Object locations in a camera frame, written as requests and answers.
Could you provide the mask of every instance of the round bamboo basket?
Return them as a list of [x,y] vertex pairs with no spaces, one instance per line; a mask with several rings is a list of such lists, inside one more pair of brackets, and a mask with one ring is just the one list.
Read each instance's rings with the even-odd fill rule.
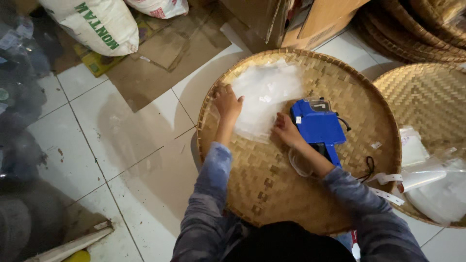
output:
[[378,10],[373,8],[371,12],[362,14],[366,17],[383,35],[395,43],[398,47],[406,52],[414,53],[420,57],[424,57],[430,61],[449,62],[449,63],[462,63],[466,62],[466,56],[453,54],[447,50],[440,50],[428,45],[425,45],[413,38],[402,26]]
[[358,32],[358,36],[362,38],[364,42],[366,42],[371,48],[373,48],[375,51],[379,52],[383,56],[389,57],[393,60],[403,62],[405,64],[410,64],[412,63],[411,60],[408,60],[404,57],[401,57],[397,54],[394,54],[387,50],[384,46],[379,44],[377,40],[375,40],[367,31],[367,29],[364,27],[364,25],[361,22],[355,23],[355,30]]
[[[413,126],[430,153],[455,147],[455,154],[466,159],[466,70],[439,63],[412,64],[393,69],[373,83],[398,125]],[[393,206],[417,220],[442,226],[409,201]],[[450,227],[466,228],[466,217]]]
[[388,51],[394,53],[397,56],[400,56],[406,60],[411,62],[438,62],[438,60],[432,58],[426,58],[423,53],[418,50],[413,49],[403,49],[403,47],[395,44],[390,39],[388,39],[384,34],[382,34],[377,27],[375,27],[369,19],[364,17],[365,15],[362,13],[357,17],[359,22],[362,26],[367,30],[370,37],[373,38],[375,41],[379,43],[379,45],[383,46]]
[[441,50],[448,50],[453,54],[466,56],[466,50],[448,44],[421,26],[398,0],[381,0],[379,3],[407,31],[418,37],[422,42]]
[[[313,93],[329,100],[333,111],[347,119],[352,130],[347,142],[336,146],[346,171],[355,177],[367,174],[366,156],[372,156],[375,173],[397,173],[401,165],[401,141],[393,114],[370,81],[354,68],[328,55],[282,48],[250,56],[224,73],[210,88],[198,120],[198,148],[202,161],[209,151],[218,122],[212,96],[220,84],[231,83],[248,67],[284,58],[302,69],[303,98]],[[289,113],[294,101],[282,112]],[[374,149],[373,143],[382,146]],[[348,212],[316,179],[299,176],[288,160],[286,145],[263,144],[232,136],[233,155],[228,182],[227,208],[256,226],[295,221],[316,234],[336,235],[351,230]],[[371,186],[391,192],[394,183]]]
[[429,0],[410,0],[409,2],[411,7],[417,14],[419,14],[422,20],[434,29],[434,33],[439,38],[456,47],[466,47],[466,28],[461,28],[455,24],[443,21],[442,17],[438,14],[437,10],[435,10]]

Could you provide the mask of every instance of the blue price labeling gun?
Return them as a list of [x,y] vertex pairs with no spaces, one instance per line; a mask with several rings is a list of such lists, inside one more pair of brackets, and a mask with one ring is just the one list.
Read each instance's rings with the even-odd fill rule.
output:
[[[342,167],[335,145],[346,142],[346,137],[338,121],[338,113],[331,110],[330,103],[323,97],[319,100],[305,98],[297,101],[290,113],[304,140],[332,164]],[[347,127],[346,131],[351,130],[348,123],[342,121]]]

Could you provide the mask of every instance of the white tile floor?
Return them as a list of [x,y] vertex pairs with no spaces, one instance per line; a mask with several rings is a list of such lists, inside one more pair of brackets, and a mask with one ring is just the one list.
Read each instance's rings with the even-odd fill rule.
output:
[[[168,261],[197,177],[190,142],[212,83],[251,53],[228,25],[232,45],[133,113],[103,75],[83,65],[40,81],[48,101],[29,126],[48,155],[40,176],[69,197],[68,238],[110,219],[115,232],[89,250],[92,261]],[[373,80],[399,66],[344,30],[315,51]],[[466,230],[404,218],[431,262],[463,261]]]

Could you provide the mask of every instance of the blue long sleeve shirt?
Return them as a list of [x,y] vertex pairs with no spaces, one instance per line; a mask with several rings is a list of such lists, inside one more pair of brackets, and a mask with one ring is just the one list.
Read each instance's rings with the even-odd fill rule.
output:
[[[181,221],[172,261],[221,261],[244,236],[234,233],[241,231],[239,223],[222,216],[231,162],[229,149],[212,142]],[[362,262],[428,261],[406,222],[349,172],[337,167],[323,182],[352,213]]]

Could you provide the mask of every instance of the hand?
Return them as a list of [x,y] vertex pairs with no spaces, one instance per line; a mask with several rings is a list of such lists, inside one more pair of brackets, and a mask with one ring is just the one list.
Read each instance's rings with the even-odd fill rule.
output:
[[219,87],[214,97],[213,103],[219,110],[221,123],[233,127],[241,113],[244,96],[236,99],[232,86],[228,84]]
[[277,113],[277,116],[275,126],[272,129],[273,133],[277,134],[284,143],[293,148],[307,144],[288,115]]

